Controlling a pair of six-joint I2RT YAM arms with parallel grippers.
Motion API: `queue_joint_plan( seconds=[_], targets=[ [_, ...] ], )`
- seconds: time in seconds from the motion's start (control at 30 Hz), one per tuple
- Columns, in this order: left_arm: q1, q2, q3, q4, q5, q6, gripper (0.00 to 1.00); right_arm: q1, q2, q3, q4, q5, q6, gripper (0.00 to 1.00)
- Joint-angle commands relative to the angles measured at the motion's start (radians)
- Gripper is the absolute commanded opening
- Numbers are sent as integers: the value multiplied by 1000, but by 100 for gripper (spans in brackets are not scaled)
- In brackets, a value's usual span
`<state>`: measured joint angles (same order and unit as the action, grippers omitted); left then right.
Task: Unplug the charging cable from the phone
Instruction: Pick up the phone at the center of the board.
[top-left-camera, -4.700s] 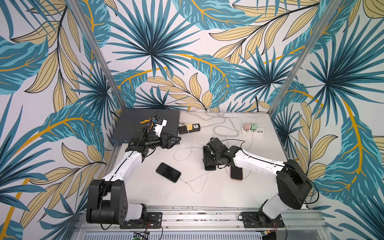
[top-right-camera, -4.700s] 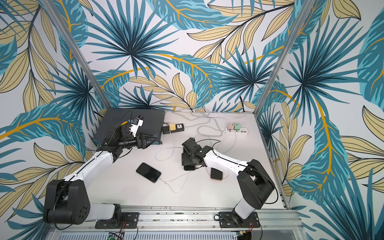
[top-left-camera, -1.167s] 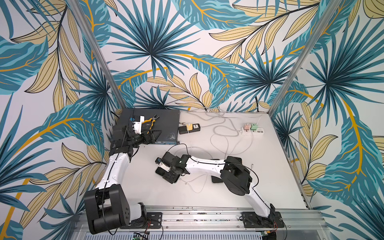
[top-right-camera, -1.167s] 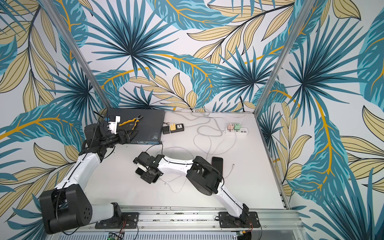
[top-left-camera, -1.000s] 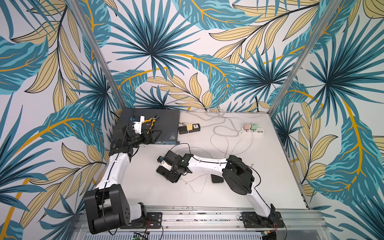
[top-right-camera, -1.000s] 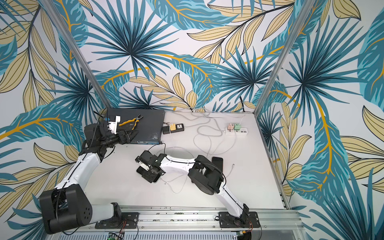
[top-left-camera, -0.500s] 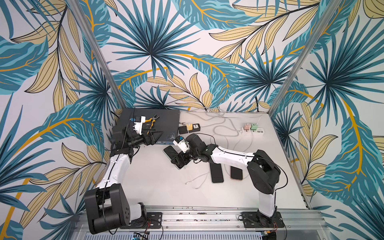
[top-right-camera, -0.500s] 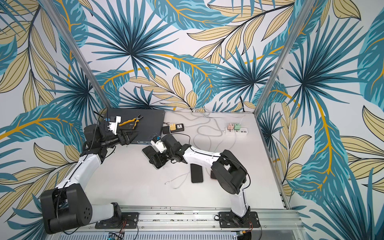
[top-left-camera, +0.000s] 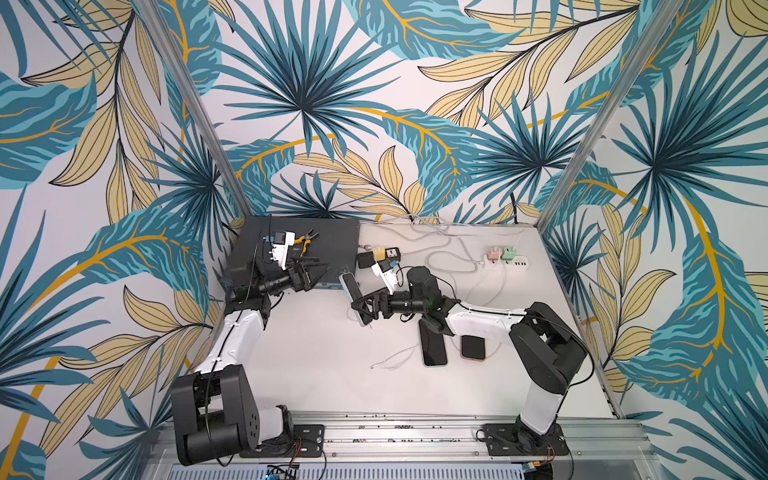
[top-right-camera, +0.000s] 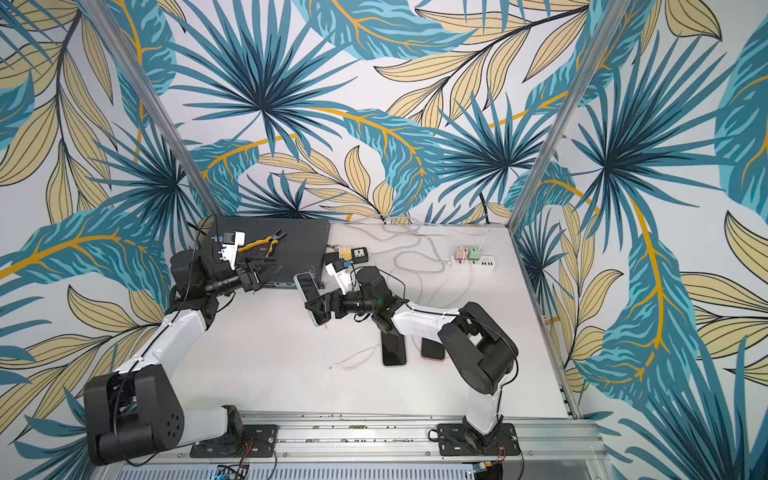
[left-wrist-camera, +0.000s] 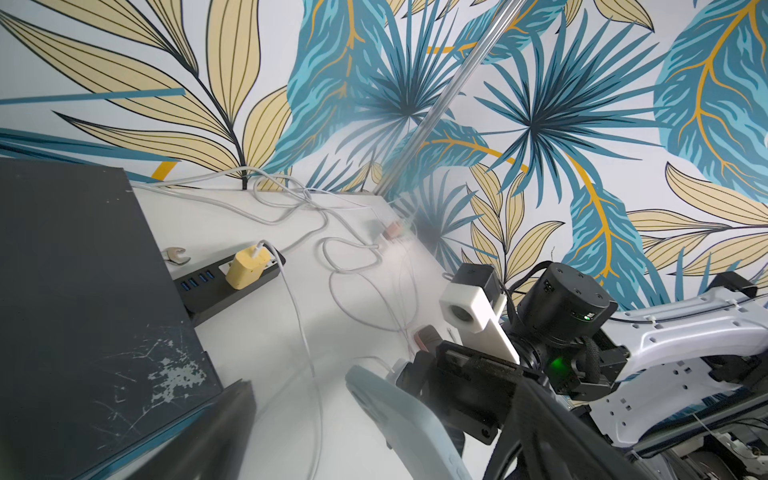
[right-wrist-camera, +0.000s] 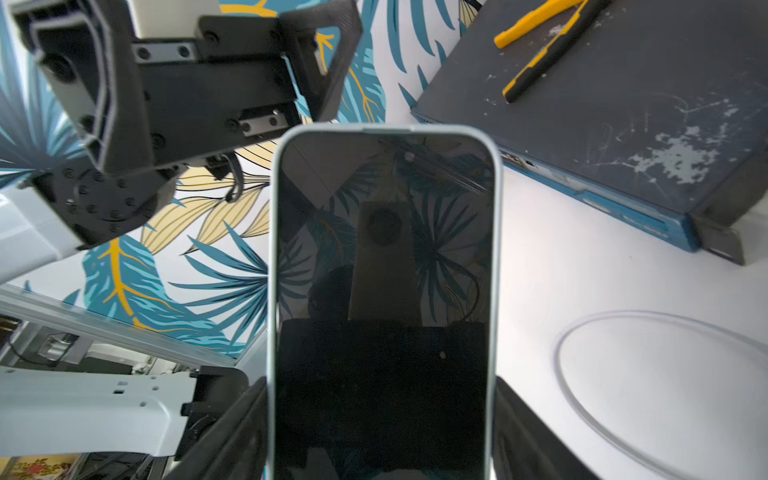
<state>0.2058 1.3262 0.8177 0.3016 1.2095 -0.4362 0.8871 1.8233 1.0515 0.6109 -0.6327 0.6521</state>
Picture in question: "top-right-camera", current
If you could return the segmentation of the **black phone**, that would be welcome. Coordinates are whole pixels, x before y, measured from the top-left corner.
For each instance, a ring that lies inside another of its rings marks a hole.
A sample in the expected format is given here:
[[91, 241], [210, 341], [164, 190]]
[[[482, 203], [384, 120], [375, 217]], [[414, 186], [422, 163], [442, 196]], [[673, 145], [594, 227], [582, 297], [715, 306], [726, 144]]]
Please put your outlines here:
[[303, 272], [296, 274], [294, 276], [294, 283], [301, 293], [304, 303], [312, 303], [320, 298], [318, 288], [310, 273]]
[[405, 337], [396, 333], [382, 333], [382, 363], [385, 367], [403, 366], [407, 363]]

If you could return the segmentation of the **white charging cable pink phone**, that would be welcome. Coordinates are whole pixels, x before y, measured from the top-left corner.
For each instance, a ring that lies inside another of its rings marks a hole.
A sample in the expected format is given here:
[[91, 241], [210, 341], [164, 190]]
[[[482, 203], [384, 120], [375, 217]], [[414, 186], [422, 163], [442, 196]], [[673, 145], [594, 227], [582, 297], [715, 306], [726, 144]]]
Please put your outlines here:
[[469, 259], [453, 259], [451, 272], [443, 282], [421, 304], [430, 308], [448, 309], [455, 306], [471, 290], [475, 274], [474, 264]]

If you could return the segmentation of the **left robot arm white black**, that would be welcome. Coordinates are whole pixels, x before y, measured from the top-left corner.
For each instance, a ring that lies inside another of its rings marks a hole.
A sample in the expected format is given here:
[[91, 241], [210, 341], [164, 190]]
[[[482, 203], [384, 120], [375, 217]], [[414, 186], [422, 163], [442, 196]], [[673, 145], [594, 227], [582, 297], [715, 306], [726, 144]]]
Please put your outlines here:
[[188, 445], [208, 453], [238, 453], [248, 446], [235, 406], [186, 409], [171, 376], [213, 324], [220, 297], [256, 292], [279, 268], [276, 259], [252, 254], [236, 254], [225, 273], [210, 269], [195, 249], [172, 257], [174, 285], [158, 330], [137, 354], [85, 386], [86, 440], [94, 464], [131, 462]]

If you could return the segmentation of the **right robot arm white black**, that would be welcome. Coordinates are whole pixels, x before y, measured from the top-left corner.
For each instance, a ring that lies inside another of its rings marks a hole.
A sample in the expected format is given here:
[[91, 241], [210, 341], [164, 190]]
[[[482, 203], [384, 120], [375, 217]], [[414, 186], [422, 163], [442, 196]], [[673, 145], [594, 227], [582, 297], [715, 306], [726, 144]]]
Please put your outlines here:
[[384, 335], [421, 337], [445, 349], [470, 389], [463, 422], [479, 437], [487, 437], [502, 422], [502, 380], [513, 370], [519, 350], [512, 339], [477, 303], [458, 309], [417, 305], [393, 293], [380, 270], [360, 268], [356, 284], [320, 293], [308, 273], [294, 276], [305, 309], [321, 326], [347, 315], [363, 316]]

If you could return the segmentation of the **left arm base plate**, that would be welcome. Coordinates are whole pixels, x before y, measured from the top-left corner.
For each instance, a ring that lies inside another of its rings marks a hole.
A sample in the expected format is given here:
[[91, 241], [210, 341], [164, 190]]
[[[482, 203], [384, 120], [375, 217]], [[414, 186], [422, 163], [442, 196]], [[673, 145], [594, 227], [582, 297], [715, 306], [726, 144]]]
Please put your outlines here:
[[198, 442], [190, 456], [200, 459], [269, 458], [274, 454], [279, 427], [275, 424], [245, 425], [241, 433]]

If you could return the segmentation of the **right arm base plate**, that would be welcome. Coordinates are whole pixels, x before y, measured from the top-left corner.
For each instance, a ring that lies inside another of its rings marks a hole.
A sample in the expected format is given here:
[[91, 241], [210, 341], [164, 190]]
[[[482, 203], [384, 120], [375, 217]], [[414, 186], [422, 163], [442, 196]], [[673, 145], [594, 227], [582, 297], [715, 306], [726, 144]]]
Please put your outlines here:
[[498, 423], [481, 434], [468, 423], [443, 423], [429, 430], [427, 438], [438, 444], [443, 457], [503, 457], [521, 454], [516, 430], [511, 423]]

